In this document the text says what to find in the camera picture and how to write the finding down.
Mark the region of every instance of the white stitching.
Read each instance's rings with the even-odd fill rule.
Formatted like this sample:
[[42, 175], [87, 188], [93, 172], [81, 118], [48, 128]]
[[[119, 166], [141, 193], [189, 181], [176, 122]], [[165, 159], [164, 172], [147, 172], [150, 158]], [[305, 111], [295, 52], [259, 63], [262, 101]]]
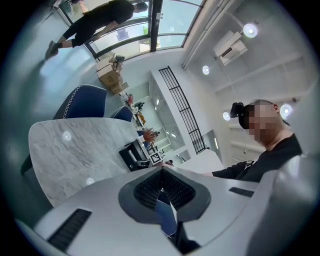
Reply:
[[71, 98], [70, 98], [70, 100], [69, 100], [68, 104], [67, 104], [67, 105], [66, 105], [66, 107], [65, 107], [65, 111], [64, 111], [63, 119], [65, 119], [65, 118], [66, 118], [66, 115], [67, 115], [67, 113], [68, 113], [68, 110], [69, 110], [69, 107], [70, 107], [70, 105], [71, 105], [71, 103], [72, 103], [72, 100], [74, 99], [74, 97], [75, 97], [75, 95], [76, 95], [77, 91], [79, 90], [79, 88], [80, 88], [81, 86], [82, 86], [82, 84], [81, 84], [81, 85], [79, 85], [77, 88], [75, 88], [74, 92], [72, 93], [72, 96], [71, 96]]

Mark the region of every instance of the ear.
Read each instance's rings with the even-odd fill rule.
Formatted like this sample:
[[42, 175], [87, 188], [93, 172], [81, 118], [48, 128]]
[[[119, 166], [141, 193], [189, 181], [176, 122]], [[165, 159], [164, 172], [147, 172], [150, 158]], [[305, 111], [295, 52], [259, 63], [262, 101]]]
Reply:
[[274, 107], [275, 112], [280, 113], [280, 107], [277, 104], [272, 104]]

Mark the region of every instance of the black shorts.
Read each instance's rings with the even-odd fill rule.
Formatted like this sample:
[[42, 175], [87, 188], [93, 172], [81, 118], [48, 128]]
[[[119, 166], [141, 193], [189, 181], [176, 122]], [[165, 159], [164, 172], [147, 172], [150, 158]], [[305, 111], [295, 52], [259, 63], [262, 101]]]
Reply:
[[72, 39], [72, 47], [76, 47], [81, 46], [88, 41], [94, 35], [96, 30], [97, 29], [92, 26], [89, 19], [86, 16], [83, 16], [73, 23], [63, 36], [68, 39], [75, 34], [75, 38]]

